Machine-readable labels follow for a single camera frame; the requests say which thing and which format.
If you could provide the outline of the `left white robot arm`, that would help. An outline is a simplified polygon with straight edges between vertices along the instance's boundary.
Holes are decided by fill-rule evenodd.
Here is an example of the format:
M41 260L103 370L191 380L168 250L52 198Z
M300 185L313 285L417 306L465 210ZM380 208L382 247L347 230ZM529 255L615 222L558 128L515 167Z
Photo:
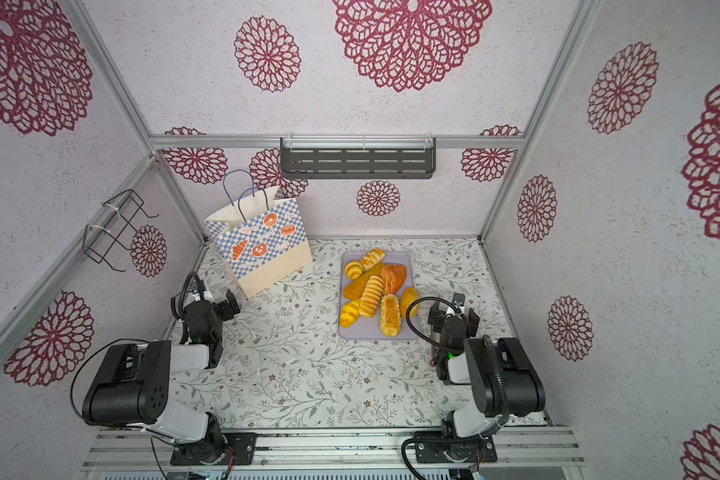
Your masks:
M104 358L81 408L73 411L91 426L144 430L174 449L175 465L214 465L230 461L233 447L218 418L170 396L170 378L216 368L224 351L223 323L241 311L230 289L206 288L190 272L170 300L182 326L177 344L118 339L100 351Z

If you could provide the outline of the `round golden bun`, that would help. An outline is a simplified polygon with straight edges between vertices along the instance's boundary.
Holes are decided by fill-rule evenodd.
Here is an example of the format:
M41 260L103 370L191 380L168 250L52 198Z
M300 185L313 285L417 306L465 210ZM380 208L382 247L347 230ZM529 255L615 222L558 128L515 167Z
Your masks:
M420 298L419 292L414 287L407 288L400 299L400 314L401 318L405 319L408 310L412 307L412 304ZM410 313L411 317L415 317L418 313L419 306L414 305Z

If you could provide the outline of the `striped swirl bread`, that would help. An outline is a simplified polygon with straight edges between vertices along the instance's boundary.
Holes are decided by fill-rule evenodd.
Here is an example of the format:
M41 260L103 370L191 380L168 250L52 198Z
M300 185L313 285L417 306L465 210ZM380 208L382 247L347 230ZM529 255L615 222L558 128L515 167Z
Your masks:
M378 275L370 276L359 299L359 315L365 318L374 317L383 294L384 281L382 278Z

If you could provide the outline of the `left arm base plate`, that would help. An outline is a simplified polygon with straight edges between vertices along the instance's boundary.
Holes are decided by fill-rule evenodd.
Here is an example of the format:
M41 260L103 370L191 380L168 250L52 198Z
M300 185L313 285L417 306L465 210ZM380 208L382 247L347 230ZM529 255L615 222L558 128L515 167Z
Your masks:
M203 440L177 444L170 458L171 466L248 466L253 462L258 435L227 432Z

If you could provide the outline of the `blue checkered paper bag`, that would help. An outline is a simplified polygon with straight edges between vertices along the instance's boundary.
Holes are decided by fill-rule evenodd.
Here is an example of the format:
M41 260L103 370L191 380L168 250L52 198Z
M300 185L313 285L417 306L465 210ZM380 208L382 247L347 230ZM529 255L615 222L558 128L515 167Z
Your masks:
M297 200L252 185L204 223L228 272L252 298L313 260Z

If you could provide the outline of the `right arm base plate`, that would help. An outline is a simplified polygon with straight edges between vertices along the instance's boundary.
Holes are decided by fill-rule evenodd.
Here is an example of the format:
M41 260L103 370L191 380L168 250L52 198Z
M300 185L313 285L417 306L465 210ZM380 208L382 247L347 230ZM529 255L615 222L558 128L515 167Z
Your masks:
M413 435L416 461L422 464L435 463L494 463L498 456L491 437L466 442L456 438L446 442L436 432L419 431Z

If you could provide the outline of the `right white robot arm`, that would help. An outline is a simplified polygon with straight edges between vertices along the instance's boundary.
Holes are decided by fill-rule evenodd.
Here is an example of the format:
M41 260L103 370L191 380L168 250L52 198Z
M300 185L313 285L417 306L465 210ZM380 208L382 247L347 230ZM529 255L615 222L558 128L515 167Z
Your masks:
M427 323L432 329L432 365L446 385L468 386L472 400L451 411L441 424L448 440L486 438L512 416L541 412L546 392L519 339L480 336L480 317L465 307L465 297L433 300Z

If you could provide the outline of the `oval topped bread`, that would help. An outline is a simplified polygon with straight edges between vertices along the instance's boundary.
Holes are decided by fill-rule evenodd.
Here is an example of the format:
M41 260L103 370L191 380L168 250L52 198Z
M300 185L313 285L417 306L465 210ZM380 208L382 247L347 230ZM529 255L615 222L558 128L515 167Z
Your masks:
M395 294L386 294L380 302L380 331L387 337L396 337L401 331L400 301Z

